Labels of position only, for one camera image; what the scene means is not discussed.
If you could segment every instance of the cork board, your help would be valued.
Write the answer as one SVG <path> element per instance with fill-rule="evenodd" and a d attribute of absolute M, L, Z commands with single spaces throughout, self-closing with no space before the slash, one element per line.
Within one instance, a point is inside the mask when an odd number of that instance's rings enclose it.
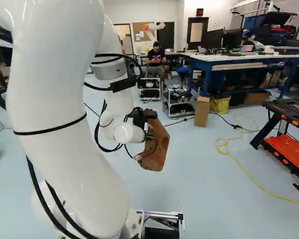
<path fill-rule="evenodd" d="M 136 41 L 136 32 L 137 31 L 144 31 L 144 25 L 154 23 L 153 21 L 146 21 L 146 22 L 133 22 L 133 35 L 134 41 Z M 141 41 L 150 41 L 149 36 L 144 31 L 144 37 L 141 37 Z"/>

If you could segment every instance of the light blue floor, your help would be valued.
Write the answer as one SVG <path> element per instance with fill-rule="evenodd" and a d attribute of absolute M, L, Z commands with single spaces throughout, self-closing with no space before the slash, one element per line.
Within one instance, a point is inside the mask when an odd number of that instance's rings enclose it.
<path fill-rule="evenodd" d="M 85 102 L 100 112 L 103 94 L 84 91 Z M 157 110 L 163 124 L 175 122 L 162 113 L 161 102 L 145 105 L 135 97 L 135 106 Z M 87 112 L 94 131 L 98 118 L 88 109 Z M 261 106 L 230 109 L 224 117 L 234 122 L 234 114 L 246 114 L 260 127 L 267 122 L 267 111 Z M 1 108 L 0 119 L 10 127 Z M 248 120 L 242 122 L 245 127 L 253 127 Z M 196 127 L 189 120 L 166 129 L 171 139 L 166 164 L 160 173 L 141 169 L 123 149 L 107 154 L 126 183 L 131 207 L 183 212 L 187 239 L 299 239 L 299 205 L 266 194 L 231 158 L 217 153 L 215 140 L 221 136 L 239 136 L 238 131 L 215 115 L 209 115 L 206 128 Z M 289 132 L 299 140 L 296 128 L 290 127 Z M 231 154 L 266 189 L 299 201 L 299 192 L 292 186 L 298 179 L 267 152 L 252 148 L 249 142 L 253 136 L 246 134 L 243 139 L 230 142 Z M 115 145 L 101 139 L 104 146 Z M 142 148 L 139 144 L 129 145 L 132 154 Z M 21 145 L 11 130 L 0 132 L 0 150 L 0 239 L 57 238 L 57 233 L 37 220 L 31 211 L 33 185 Z"/>

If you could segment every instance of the black strap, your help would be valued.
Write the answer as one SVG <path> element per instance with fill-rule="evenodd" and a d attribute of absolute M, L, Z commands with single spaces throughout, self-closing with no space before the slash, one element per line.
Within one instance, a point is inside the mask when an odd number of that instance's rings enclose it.
<path fill-rule="evenodd" d="M 77 119 L 73 122 L 66 123 L 64 125 L 58 126 L 58 127 L 54 127 L 54 128 L 47 128 L 47 129 L 32 131 L 32 132 L 16 132 L 16 131 L 13 131 L 13 132 L 16 135 L 37 135 L 37 134 L 43 134 L 43 133 L 50 133 L 50 132 L 57 131 L 57 130 L 60 130 L 60 129 L 63 129 L 63 128 L 67 128 L 69 126 L 72 126 L 72 125 L 82 121 L 83 119 L 85 119 L 86 114 L 87 113 L 85 112 L 85 114 L 82 117 L 80 117 L 79 119 Z"/>
<path fill-rule="evenodd" d="M 121 58 L 122 58 L 122 56 L 114 58 L 114 59 L 111 59 L 111 60 L 107 60 L 107 61 L 92 62 L 91 65 L 105 64 L 105 63 L 109 63 L 109 62 L 120 60 Z"/>

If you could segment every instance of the door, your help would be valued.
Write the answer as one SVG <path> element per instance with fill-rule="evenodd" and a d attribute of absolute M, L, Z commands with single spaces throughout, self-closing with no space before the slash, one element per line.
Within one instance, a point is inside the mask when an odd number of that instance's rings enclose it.
<path fill-rule="evenodd" d="M 125 55 L 134 55 L 131 26 L 129 23 L 114 24 L 114 29 L 119 35 L 122 52 Z"/>
<path fill-rule="evenodd" d="M 165 23 L 165 28 L 161 30 L 157 30 L 157 40 L 163 49 L 168 49 L 168 48 L 174 49 L 174 29 L 175 29 L 174 22 L 164 22 L 164 23 Z"/>
<path fill-rule="evenodd" d="M 197 50 L 201 45 L 204 33 L 207 32 L 208 17 L 189 17 L 187 28 L 187 43 L 189 50 Z"/>

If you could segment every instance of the black cable on floor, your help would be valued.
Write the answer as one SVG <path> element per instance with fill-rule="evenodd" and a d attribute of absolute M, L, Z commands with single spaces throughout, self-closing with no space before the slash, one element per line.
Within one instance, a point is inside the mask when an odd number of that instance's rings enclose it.
<path fill-rule="evenodd" d="M 177 124 L 177 123 L 182 123 L 182 122 L 184 122 L 184 121 L 188 121 L 188 120 L 191 120 L 191 119 L 193 119 L 193 118 L 195 118 L 195 117 L 184 118 L 184 119 L 182 119 L 181 121 L 178 121 L 178 122 L 175 122 L 175 123 L 166 124 L 166 125 L 164 125 L 164 127 L 171 126 L 171 125 L 174 125 L 174 124 Z"/>
<path fill-rule="evenodd" d="M 228 125 L 230 125 L 230 126 L 233 127 L 234 129 L 242 128 L 242 129 L 244 129 L 244 130 L 246 130 L 246 131 L 249 131 L 249 132 L 257 132 L 257 131 L 258 131 L 258 130 L 250 130 L 250 129 L 244 128 L 244 127 L 242 127 L 242 126 L 240 126 L 240 125 L 238 125 L 238 124 L 232 124 L 232 123 L 229 123 L 224 117 L 222 117 L 221 115 L 219 115 L 219 114 L 217 114 L 217 113 L 212 113 L 212 112 L 210 112 L 210 114 L 212 114 L 212 115 L 217 115 L 217 116 L 221 117 L 221 118 L 222 118 Z"/>

